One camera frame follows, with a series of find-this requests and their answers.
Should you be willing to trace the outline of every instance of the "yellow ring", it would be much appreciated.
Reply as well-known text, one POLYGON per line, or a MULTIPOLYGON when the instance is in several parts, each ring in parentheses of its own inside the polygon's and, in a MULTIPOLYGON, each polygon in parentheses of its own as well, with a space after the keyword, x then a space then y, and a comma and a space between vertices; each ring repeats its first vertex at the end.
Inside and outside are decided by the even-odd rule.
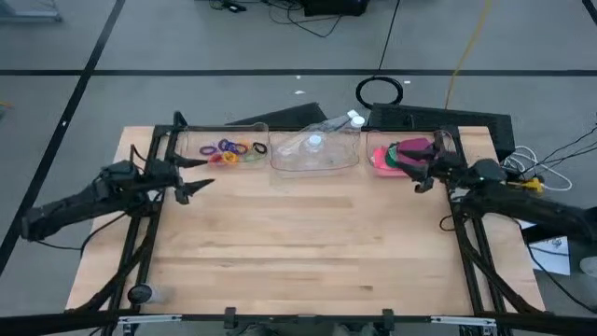
POLYGON ((239 161, 239 156, 231 151, 225 151, 222 153, 222 161, 225 163, 236 163, 239 161))

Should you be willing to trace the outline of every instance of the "wooden table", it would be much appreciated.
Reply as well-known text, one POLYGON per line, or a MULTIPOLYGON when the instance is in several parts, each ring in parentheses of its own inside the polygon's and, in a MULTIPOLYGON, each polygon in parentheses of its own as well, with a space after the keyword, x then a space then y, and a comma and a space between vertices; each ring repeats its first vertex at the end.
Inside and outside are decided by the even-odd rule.
MULTIPOLYGON (((486 128, 460 130, 469 163, 495 158, 486 128)), ((125 128, 115 160, 128 157, 130 144, 147 152, 151 133, 151 127, 125 128)), ((193 157, 208 135, 181 135, 179 150, 193 157)), ((248 315, 379 315, 383 308, 397 315, 471 315, 455 234, 438 227, 450 213, 445 189, 437 183, 416 194, 406 178, 372 175, 365 138, 363 159, 344 175, 278 178, 268 164, 181 169, 186 181, 215 183, 189 205, 167 192, 148 282, 168 300, 142 312, 223 314, 234 306, 248 315)), ((97 218, 94 229, 117 215, 97 218)), ((116 271, 128 223, 121 219, 87 246, 68 308, 87 301, 116 271)), ((520 229, 497 215, 484 223, 497 271, 544 309, 520 229)), ((483 284, 480 276, 484 306, 492 310, 483 284)))

